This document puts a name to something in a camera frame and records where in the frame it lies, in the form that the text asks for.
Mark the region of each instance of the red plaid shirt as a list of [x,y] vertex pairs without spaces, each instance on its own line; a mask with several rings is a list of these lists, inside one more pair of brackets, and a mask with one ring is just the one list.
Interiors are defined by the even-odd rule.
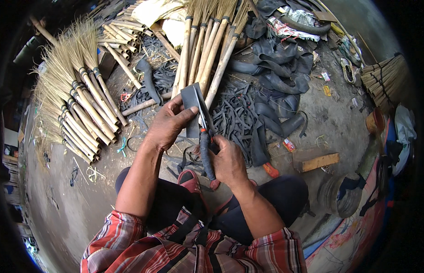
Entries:
[[[181,225],[191,213],[182,208]],[[81,272],[306,272],[299,237],[283,229],[244,246],[221,231],[209,230],[205,247],[195,240],[204,228],[201,221],[182,245],[168,241],[177,226],[144,237],[137,217],[116,210],[106,216],[104,227],[83,254]]]

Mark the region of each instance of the leg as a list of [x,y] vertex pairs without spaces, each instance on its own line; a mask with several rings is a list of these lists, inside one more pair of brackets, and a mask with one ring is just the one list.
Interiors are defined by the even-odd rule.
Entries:
[[[286,227],[292,225],[308,200],[308,186],[296,176],[280,176],[258,187],[279,213]],[[229,210],[217,216],[211,223],[211,229],[220,229],[225,235],[244,245],[250,245],[253,237],[244,220],[241,207],[233,197],[228,204]]]
[[[123,169],[116,179],[116,193],[121,189],[129,169],[130,167]],[[182,172],[179,177],[179,183],[182,186],[163,179],[157,181],[153,205],[146,221],[147,232],[154,234],[172,225],[183,206],[191,212],[194,210],[201,197],[195,192],[191,179],[193,175],[190,172]]]

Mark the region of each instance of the forearm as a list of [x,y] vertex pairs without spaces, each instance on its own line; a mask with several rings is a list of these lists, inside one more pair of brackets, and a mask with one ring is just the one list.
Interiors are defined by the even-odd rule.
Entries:
[[154,200],[161,158],[157,147],[144,139],[122,183],[115,204],[117,211],[145,221]]
[[237,183],[232,189],[244,214],[247,226],[254,239],[276,232],[285,224],[279,214],[256,188],[249,182]]

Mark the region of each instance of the person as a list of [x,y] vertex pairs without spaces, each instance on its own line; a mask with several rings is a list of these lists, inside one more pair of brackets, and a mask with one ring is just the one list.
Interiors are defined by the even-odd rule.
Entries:
[[162,154],[197,113],[184,109],[180,95],[159,110],[117,178],[115,210],[85,250],[82,273],[306,272],[298,235],[287,228],[307,203],[301,178],[256,187],[239,146],[221,135],[213,137],[220,151],[211,160],[233,196],[214,213],[195,172],[180,173],[177,184],[159,178]]

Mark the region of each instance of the rubber tire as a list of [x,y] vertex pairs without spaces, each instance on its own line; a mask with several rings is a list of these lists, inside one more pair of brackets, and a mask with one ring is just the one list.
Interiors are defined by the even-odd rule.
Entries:
[[310,26],[307,26],[307,25],[297,23],[297,22],[291,20],[290,18],[288,18],[286,16],[282,16],[280,11],[278,11],[278,10],[276,10],[273,13],[273,16],[276,17],[277,19],[279,19],[282,23],[288,24],[290,28],[293,28],[293,29],[299,30],[299,31],[303,31],[303,32],[306,32],[306,33],[309,33],[309,34],[313,34],[313,35],[323,35],[330,30],[330,22],[325,23],[321,27],[317,28],[317,27],[310,27]]

